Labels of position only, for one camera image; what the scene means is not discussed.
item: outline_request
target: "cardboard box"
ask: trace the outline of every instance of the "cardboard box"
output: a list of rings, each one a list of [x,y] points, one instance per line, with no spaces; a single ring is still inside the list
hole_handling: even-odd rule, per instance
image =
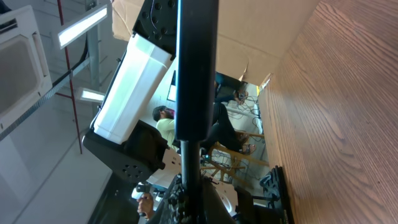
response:
[[[113,35],[128,41],[144,0],[114,0]],[[312,15],[319,0],[220,0],[217,72],[260,85]]]

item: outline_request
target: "white air conditioner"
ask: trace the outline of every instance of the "white air conditioner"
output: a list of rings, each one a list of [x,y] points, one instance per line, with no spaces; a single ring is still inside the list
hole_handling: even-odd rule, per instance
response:
[[[0,15],[0,133],[51,87],[32,7]]]

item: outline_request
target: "person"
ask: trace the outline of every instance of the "person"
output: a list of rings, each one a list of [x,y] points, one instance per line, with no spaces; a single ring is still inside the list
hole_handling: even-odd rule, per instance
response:
[[[235,78],[228,77],[222,73],[216,72],[216,78],[214,81],[215,88],[215,103],[229,102],[230,100],[235,100],[238,105],[244,103],[244,99],[248,97],[248,92],[243,90],[244,82],[241,82]],[[234,93],[226,96],[217,97],[218,92],[222,87],[231,88]]]
[[[167,140],[169,147],[177,150],[173,146],[174,141],[174,114],[173,110],[166,106],[158,106],[152,112],[153,119],[157,122],[156,129],[164,139]],[[236,134],[225,105],[215,103],[213,107],[213,121],[209,137],[200,143],[200,146],[209,150],[217,141],[226,148],[240,152],[242,154],[252,154],[256,150],[256,145],[244,144],[248,140],[247,134]]]
[[[145,218],[149,220],[155,215],[154,212],[154,198],[151,194],[145,193],[141,198],[137,199],[138,213],[145,213]]]

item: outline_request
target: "wood grain surface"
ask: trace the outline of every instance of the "wood grain surface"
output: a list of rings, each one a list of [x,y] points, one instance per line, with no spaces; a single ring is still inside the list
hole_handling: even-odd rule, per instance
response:
[[[321,1],[259,102],[296,223],[398,223],[397,1]]]

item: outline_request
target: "stool leg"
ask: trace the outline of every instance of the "stool leg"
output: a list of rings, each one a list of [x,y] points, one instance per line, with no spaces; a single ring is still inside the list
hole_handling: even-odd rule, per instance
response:
[[[226,153],[230,154],[231,157],[235,156],[237,159],[247,159],[251,162],[255,162],[256,164],[259,164],[262,166],[269,166],[268,162],[266,162],[266,161],[261,161],[259,159],[255,159],[255,158],[251,157],[250,155],[244,155],[244,154],[229,150],[223,146],[215,146],[215,149],[226,152]]]
[[[224,174],[225,174],[224,171],[221,170],[221,178],[220,178],[220,181],[222,181],[222,182],[224,182]]]
[[[239,164],[241,163],[240,159],[235,159],[234,157],[234,164],[232,165],[233,167],[237,167],[239,166]]]
[[[252,186],[251,184],[249,184],[249,183],[247,183],[246,181],[244,181],[243,179],[240,179],[239,177],[237,177],[232,171],[226,170],[226,169],[222,168],[221,166],[219,166],[217,163],[215,163],[215,162],[213,162],[213,161],[209,161],[209,163],[210,163],[211,165],[215,166],[215,167],[216,167],[217,169],[219,169],[219,170],[224,170],[224,172],[225,172],[226,174],[228,174],[230,177],[234,178],[235,180],[239,181],[240,183],[242,183],[242,184],[245,185],[246,187],[249,187],[249,188],[251,188],[251,189],[253,188],[253,186]]]
[[[252,137],[260,137],[260,138],[264,138],[263,134],[256,134],[256,133],[247,133],[245,131],[235,131],[236,133],[241,133],[241,134],[248,134],[249,136]]]
[[[214,172],[211,174],[212,177],[214,177],[214,175],[216,175],[218,173],[218,171],[220,171],[219,169],[214,170]]]

